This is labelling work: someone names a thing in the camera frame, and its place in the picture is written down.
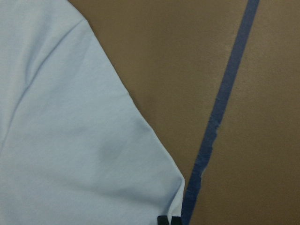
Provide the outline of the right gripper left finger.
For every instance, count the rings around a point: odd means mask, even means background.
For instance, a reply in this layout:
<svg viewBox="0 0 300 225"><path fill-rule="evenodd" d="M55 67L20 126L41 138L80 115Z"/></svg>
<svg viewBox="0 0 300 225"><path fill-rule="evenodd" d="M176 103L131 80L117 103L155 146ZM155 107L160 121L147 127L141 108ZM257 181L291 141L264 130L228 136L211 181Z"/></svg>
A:
<svg viewBox="0 0 300 225"><path fill-rule="evenodd" d="M166 215L158 216L157 225L168 225L168 217Z"/></svg>

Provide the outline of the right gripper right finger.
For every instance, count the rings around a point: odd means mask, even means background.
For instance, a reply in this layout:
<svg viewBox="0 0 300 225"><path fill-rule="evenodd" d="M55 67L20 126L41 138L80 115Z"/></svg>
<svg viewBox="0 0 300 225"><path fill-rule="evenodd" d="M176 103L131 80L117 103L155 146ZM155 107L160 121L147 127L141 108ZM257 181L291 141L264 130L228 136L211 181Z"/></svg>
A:
<svg viewBox="0 0 300 225"><path fill-rule="evenodd" d="M172 216L170 225L181 225L181 217Z"/></svg>

